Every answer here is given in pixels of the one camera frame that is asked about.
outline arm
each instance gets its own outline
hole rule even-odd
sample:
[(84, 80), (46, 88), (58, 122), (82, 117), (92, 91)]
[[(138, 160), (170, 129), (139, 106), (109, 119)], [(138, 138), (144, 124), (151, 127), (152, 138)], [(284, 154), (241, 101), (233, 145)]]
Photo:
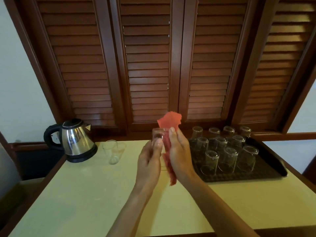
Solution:
[(151, 141), (143, 147), (137, 162), (135, 186), (106, 237), (136, 235), (140, 217), (158, 183), (161, 151), (161, 139), (156, 141), (153, 150)]
[(218, 236), (258, 236), (195, 173), (188, 140), (180, 130), (170, 128), (170, 161), (177, 179), (191, 194)]

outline hand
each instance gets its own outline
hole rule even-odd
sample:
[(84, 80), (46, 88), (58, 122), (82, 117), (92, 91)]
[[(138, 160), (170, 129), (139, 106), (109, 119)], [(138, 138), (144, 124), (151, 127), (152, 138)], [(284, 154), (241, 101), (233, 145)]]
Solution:
[(162, 151), (162, 139), (157, 139), (152, 148), (152, 142), (148, 141), (143, 147), (137, 162), (137, 175), (135, 189), (145, 191), (149, 196), (154, 191), (160, 175), (160, 156)]
[(176, 132), (173, 127), (169, 130), (169, 138), (170, 162), (177, 179), (183, 184), (188, 178), (196, 175), (192, 165), (189, 141), (180, 129)]

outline forearm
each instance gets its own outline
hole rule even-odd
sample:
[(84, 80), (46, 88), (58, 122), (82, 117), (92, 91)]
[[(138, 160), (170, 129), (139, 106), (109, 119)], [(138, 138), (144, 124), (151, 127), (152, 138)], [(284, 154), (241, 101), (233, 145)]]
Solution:
[(218, 236), (258, 236), (207, 184), (197, 175), (184, 182), (200, 210)]
[(150, 194), (134, 187), (106, 237), (133, 237)]

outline left hand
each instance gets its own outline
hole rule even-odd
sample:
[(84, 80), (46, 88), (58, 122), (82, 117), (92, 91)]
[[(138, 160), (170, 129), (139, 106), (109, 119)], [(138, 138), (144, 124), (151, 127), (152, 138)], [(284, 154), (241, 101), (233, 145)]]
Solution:
[(157, 139), (154, 147), (152, 142), (148, 141), (138, 157), (135, 188), (145, 191), (149, 196), (158, 183), (161, 151), (162, 139)]

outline kettle base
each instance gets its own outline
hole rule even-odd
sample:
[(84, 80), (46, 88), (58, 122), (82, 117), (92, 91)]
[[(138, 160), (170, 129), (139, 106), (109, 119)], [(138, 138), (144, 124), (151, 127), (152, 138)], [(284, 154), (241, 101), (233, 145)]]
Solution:
[(92, 156), (94, 156), (95, 153), (97, 153), (97, 151), (98, 151), (98, 147), (96, 144), (94, 144), (93, 147), (87, 152), (82, 153), (80, 155), (67, 155), (66, 159), (71, 163), (83, 162), (87, 159), (90, 159)]

